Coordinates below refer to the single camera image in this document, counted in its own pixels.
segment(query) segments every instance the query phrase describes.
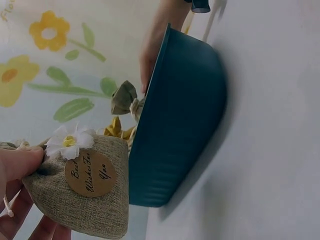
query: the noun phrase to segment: white artificial flower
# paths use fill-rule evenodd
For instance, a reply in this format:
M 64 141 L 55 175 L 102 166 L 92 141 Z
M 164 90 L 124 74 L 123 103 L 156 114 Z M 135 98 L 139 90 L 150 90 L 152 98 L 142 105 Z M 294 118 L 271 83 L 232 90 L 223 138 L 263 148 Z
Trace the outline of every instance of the white artificial flower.
M 80 149 L 90 149 L 94 145 L 95 131 L 86 127 L 69 129 L 65 125 L 54 131 L 46 145 L 46 154 L 52 156 L 61 153 L 64 159 L 72 160 L 79 157 Z

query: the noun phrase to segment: finger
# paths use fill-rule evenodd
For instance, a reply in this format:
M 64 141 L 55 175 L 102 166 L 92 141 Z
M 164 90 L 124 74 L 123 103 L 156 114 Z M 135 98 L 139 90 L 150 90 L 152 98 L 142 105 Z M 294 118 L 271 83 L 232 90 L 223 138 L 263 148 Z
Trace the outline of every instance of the finger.
M 0 240 L 8 240 L 1 232 L 0 232 Z
M 52 240 L 71 240 L 71 229 L 58 224 L 55 228 Z
M 6 176 L 6 181 L 21 179 L 32 174 L 41 164 L 44 150 L 34 147 L 32 150 L 0 149 L 0 175 Z
M 51 240 L 56 226 L 56 222 L 47 216 L 43 216 L 28 240 Z
M 6 197 L 8 201 L 10 202 L 16 195 L 17 193 L 21 190 L 23 184 L 21 180 L 13 180 L 10 181 L 6 184 Z M 2 201 L 0 203 L 0 213 L 5 209 L 5 204 Z
M 151 63 L 145 57 L 140 59 L 141 92 L 144 94 L 151 76 Z
M 22 187 L 11 208 L 14 217 L 8 215 L 0 217 L 0 232 L 8 239 L 13 239 L 25 221 L 32 205 L 33 201 L 28 191 L 25 187 Z

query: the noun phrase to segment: floral tablecloth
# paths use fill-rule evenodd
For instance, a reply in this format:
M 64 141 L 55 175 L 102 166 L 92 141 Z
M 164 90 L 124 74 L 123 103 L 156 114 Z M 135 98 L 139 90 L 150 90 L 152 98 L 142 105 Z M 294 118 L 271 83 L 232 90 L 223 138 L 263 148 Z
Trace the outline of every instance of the floral tablecloth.
M 158 3 L 1 1 L 1 141 L 24 138 L 38 144 L 72 121 L 95 129 L 109 125 L 116 87 L 129 80 L 140 88 L 139 50 Z M 121 123 L 129 128 L 134 121 L 128 115 Z M 147 209 L 130 211 L 139 220 L 134 229 L 129 224 L 128 236 L 141 240 L 135 231 L 146 230 Z M 25 239 L 38 218 L 32 209 L 16 239 Z

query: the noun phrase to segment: round kraft paper tag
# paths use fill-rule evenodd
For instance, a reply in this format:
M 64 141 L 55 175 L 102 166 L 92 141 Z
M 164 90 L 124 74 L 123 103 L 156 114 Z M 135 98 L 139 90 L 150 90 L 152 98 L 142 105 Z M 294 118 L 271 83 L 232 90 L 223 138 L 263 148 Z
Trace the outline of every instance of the round kraft paper tag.
M 79 157 L 64 168 L 70 188 L 85 197 L 100 197 L 112 190 L 117 173 L 110 160 L 99 152 L 82 149 Z

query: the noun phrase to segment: dark teal basket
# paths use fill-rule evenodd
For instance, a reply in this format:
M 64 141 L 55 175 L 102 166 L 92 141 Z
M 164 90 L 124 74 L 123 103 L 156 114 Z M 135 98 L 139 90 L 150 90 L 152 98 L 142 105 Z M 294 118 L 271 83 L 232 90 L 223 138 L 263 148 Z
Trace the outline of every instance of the dark teal basket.
M 226 99 L 218 54 L 168 25 L 129 157 L 130 204 L 170 200 L 217 129 Z

